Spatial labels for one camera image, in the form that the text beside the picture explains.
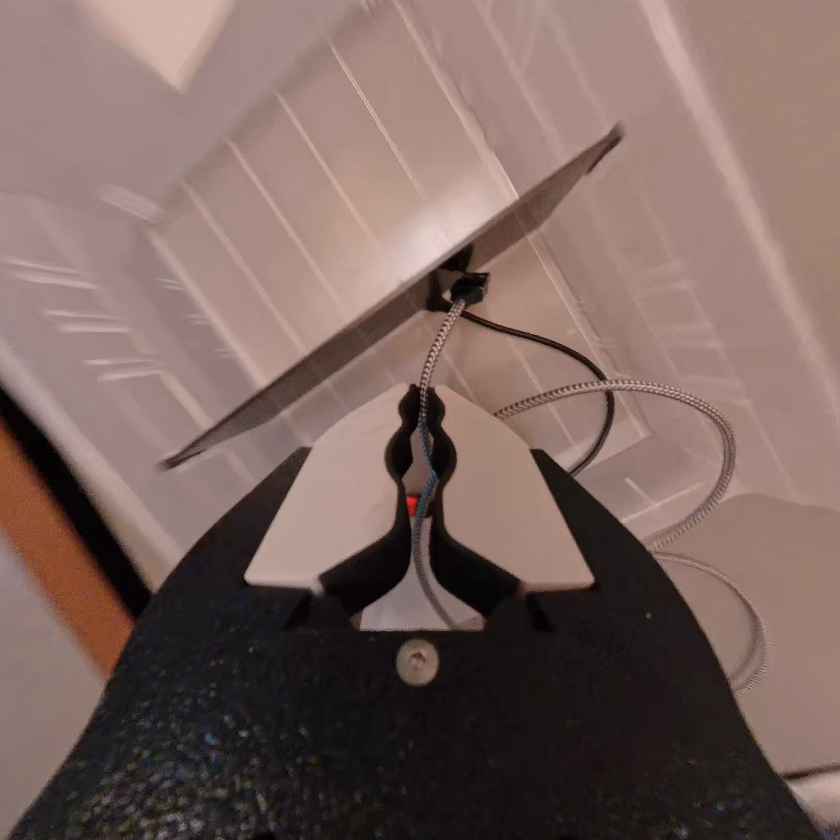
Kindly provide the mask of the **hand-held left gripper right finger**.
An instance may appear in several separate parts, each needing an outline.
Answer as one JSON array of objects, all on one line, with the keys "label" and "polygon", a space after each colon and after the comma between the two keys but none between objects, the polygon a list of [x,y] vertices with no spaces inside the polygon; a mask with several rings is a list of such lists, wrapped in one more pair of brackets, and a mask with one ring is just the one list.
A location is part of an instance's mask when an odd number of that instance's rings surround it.
[{"label": "hand-held left gripper right finger", "polygon": [[476,613],[526,595],[584,592],[595,577],[529,445],[452,389],[429,393],[438,477],[430,569]]}]

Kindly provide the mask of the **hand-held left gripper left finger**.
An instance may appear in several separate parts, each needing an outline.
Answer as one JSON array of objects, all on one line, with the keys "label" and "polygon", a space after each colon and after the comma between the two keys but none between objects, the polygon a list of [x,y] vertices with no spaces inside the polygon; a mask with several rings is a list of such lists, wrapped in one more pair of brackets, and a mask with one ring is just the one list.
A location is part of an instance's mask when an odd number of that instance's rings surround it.
[{"label": "hand-held left gripper left finger", "polygon": [[394,589],[412,561],[403,478],[417,387],[395,385],[324,432],[304,458],[245,572],[264,589],[327,597],[350,616]]}]

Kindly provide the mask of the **clear plastic bin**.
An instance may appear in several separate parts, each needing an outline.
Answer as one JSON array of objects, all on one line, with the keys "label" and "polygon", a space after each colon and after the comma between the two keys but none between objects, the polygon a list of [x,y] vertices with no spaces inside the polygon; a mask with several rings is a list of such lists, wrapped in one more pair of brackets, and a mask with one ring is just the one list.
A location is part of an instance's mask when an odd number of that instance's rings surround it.
[{"label": "clear plastic bin", "polygon": [[408,314],[261,429],[158,462],[574,157],[478,258],[488,317],[734,425],[732,494],[838,510],[837,342],[680,2],[2,2],[2,379],[156,585],[297,446],[408,382]]}]

